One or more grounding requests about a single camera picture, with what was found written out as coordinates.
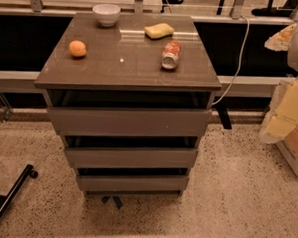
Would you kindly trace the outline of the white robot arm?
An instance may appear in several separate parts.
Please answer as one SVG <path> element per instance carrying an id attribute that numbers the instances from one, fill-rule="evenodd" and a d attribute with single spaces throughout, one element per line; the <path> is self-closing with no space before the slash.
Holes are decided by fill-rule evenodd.
<path id="1" fill-rule="evenodd" d="M 289 25 L 268 38 L 264 46 L 275 51 L 288 51 L 287 64 L 298 73 L 298 23 Z M 276 144 L 298 125 L 298 76 L 294 81 L 281 81 L 270 101 L 259 138 L 264 143 Z"/>

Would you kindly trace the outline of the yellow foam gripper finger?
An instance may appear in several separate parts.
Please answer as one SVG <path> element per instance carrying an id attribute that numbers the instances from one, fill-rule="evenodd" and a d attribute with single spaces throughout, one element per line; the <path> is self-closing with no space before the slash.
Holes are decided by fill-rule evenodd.
<path id="1" fill-rule="evenodd" d="M 289 42 L 293 35 L 294 28 L 296 28 L 295 23 L 290 24 L 280 32 L 275 33 L 265 41 L 264 47 L 274 50 L 275 52 L 287 51 L 289 49 Z"/>
<path id="2" fill-rule="evenodd" d="M 288 136 L 298 125 L 298 77 L 281 81 L 270 101 L 259 138 L 264 143 L 276 144 Z"/>

